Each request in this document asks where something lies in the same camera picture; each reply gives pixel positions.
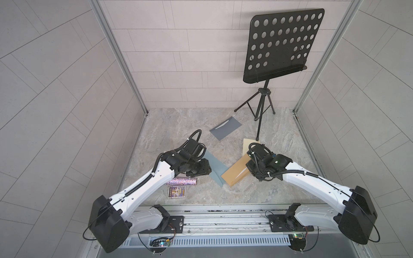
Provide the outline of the teal blue envelope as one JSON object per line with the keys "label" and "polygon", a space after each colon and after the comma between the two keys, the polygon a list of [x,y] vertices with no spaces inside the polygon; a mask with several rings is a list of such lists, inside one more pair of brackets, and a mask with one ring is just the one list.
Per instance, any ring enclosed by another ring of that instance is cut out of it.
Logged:
{"label": "teal blue envelope", "polygon": [[206,151],[204,158],[209,161],[209,165],[212,169],[209,176],[220,186],[226,184],[225,180],[222,178],[222,175],[229,169],[225,164],[219,161],[214,157],[210,152]]}

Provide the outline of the tan kraft envelope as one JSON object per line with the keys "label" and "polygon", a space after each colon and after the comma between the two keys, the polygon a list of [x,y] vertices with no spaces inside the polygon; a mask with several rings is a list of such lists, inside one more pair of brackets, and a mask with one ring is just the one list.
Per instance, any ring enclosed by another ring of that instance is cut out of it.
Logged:
{"label": "tan kraft envelope", "polygon": [[231,166],[221,178],[230,186],[234,186],[245,176],[250,174],[246,164],[250,161],[248,154],[245,154],[241,159],[239,159],[233,166]]}

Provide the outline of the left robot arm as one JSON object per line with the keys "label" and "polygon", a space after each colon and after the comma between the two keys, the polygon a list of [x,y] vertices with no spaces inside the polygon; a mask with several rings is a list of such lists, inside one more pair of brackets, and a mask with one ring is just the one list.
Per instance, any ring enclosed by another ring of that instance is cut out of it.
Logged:
{"label": "left robot arm", "polygon": [[109,198],[100,196],[93,202],[87,229],[106,253],[113,252],[129,236],[141,232],[162,234],[146,246],[151,252],[161,253],[176,234],[182,233],[184,218],[171,216],[161,205],[143,211],[136,209],[179,174],[193,178],[211,173],[209,161],[204,158],[207,148],[199,142],[201,135],[202,131],[196,130],[180,147],[160,153],[153,168],[129,187]]}

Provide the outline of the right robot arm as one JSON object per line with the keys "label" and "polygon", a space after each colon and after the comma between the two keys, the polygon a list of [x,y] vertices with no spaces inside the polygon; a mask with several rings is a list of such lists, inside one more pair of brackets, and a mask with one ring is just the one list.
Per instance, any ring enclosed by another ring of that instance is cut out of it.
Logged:
{"label": "right robot arm", "polygon": [[310,172],[282,154],[274,154],[265,145],[251,143],[246,164],[259,181],[279,179],[293,184],[324,201],[320,206],[293,203],[284,215],[270,214],[269,222],[289,232],[310,231],[314,227],[339,230],[351,241],[365,245],[371,241],[378,214],[368,191],[349,188]]}

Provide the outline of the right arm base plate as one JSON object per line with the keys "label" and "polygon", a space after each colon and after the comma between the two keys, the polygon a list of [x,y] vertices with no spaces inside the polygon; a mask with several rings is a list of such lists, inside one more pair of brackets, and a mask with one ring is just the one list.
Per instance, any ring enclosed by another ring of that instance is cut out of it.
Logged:
{"label": "right arm base plate", "polygon": [[313,226],[303,226],[298,220],[285,215],[266,215],[272,232],[314,232]]}

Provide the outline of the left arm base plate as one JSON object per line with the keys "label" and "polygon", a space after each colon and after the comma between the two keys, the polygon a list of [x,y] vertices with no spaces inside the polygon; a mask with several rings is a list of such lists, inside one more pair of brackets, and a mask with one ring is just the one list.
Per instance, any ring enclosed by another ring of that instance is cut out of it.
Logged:
{"label": "left arm base plate", "polygon": [[141,231],[141,234],[174,234],[182,233],[184,225],[184,216],[169,216],[164,218],[160,225],[151,230]]}

